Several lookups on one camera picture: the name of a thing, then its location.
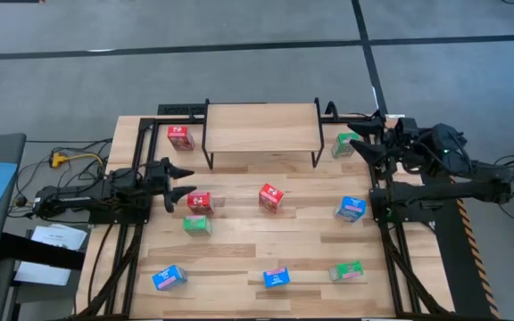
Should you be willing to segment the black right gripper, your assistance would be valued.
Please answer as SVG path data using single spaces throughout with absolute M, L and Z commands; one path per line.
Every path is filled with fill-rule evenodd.
M 370 166 L 380 166 L 384 172 L 396 172 L 397 164 L 404 160 L 405 117 L 385 119 L 374 117 L 370 120 L 352 121 L 348 128 L 360 136 L 381 135 L 381 144 L 370 144 L 352 140 L 350 145 Z

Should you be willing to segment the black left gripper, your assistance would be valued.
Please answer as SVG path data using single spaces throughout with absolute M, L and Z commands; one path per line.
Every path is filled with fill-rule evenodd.
M 162 195 L 165 210 L 171 213 L 174 211 L 173 203 L 176 204 L 182 197 L 197 189 L 196 186 L 178 186 L 172 189 L 171 178 L 180 179 L 193 174 L 193 170 L 174 166 L 167 157 L 149 161 L 145 164 L 145 189 L 152 195 Z

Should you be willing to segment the green Apple Jacks cereal box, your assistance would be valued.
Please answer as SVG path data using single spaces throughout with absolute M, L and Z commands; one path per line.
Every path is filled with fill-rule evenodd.
M 211 221 L 204 215 L 186 216 L 183 218 L 182 226 L 190 236 L 211 234 Z
M 336 142 L 332 147 L 332 156 L 334 158 L 350 157 L 354 154 L 355 149 L 350 144 L 351 141 L 361 141 L 361 137 L 351 131 L 346 133 L 339 133 L 336 137 Z
M 339 263 L 328 270 L 329 277 L 333 282 L 347 280 L 364 275 L 362 264 L 358 260 Z

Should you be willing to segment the red Froot Loops cereal box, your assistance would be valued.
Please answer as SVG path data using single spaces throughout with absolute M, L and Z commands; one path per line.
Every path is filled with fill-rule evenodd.
M 214 202 L 209 192 L 192 192 L 187 196 L 187 207 L 195 215 L 214 214 Z
M 271 213 L 277 213 L 285 193 L 273 185 L 265 184 L 259 191 L 259 205 Z
M 189 127 L 168 126 L 167 137 L 176 151 L 193 151 L 195 148 Z

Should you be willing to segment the blue Rice Krispies cereal box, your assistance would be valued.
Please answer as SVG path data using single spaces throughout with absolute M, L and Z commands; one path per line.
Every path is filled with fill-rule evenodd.
M 366 208 L 366 201 L 351 196 L 344 196 L 336 206 L 335 217 L 353 223 L 366 213 Z
M 168 291 L 179 284 L 185 283 L 187 274 L 181 267 L 172 265 L 154 274 L 152 280 L 157 291 Z
M 266 288 L 289 284 L 291 279 L 286 267 L 265 271 L 263 281 Z

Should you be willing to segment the yellow power plug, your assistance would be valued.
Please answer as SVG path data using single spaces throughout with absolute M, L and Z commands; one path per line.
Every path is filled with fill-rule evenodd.
M 61 152 L 54 152 L 49 159 L 49 165 L 52 169 L 58 169 L 63 163 L 68 161 L 68 155 Z

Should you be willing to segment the white paper sheet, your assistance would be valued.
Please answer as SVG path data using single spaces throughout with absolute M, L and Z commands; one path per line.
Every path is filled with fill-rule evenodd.
M 63 225 L 51 225 L 37 226 L 30 239 L 35 242 L 77 251 L 86 237 L 87 233 L 84 230 Z
M 22 262 L 18 267 L 14 280 L 25 283 L 65 286 L 69 277 L 70 270 L 66 268 Z

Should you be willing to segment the black hazard-striped floor mat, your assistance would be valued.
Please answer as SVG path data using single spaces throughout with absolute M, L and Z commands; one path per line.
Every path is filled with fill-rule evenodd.
M 500 319 L 463 200 L 448 199 L 442 204 L 435 212 L 435 235 L 455 312 Z

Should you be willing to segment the black curved bracket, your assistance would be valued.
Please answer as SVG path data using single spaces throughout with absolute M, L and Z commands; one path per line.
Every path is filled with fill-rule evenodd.
M 340 120 L 339 112 L 333 101 L 328 102 L 324 114 L 328 115 L 334 122 L 338 122 Z

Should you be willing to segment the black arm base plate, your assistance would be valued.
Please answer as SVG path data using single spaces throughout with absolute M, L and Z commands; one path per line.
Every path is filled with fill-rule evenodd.
M 149 221 L 150 210 L 91 211 L 88 223 L 91 225 L 139 225 Z
M 435 212 L 440 205 L 432 202 L 414 201 L 392 204 L 386 199 L 385 189 L 372 189 L 369 191 L 370 205 L 373 216 L 378 224 L 396 222 L 422 222 L 435 221 Z

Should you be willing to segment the wooden shelf black metal frame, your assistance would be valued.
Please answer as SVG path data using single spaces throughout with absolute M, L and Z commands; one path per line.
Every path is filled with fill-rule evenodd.
M 202 151 L 308 152 L 317 167 L 324 150 L 319 100 L 311 103 L 210 103 L 203 115 Z

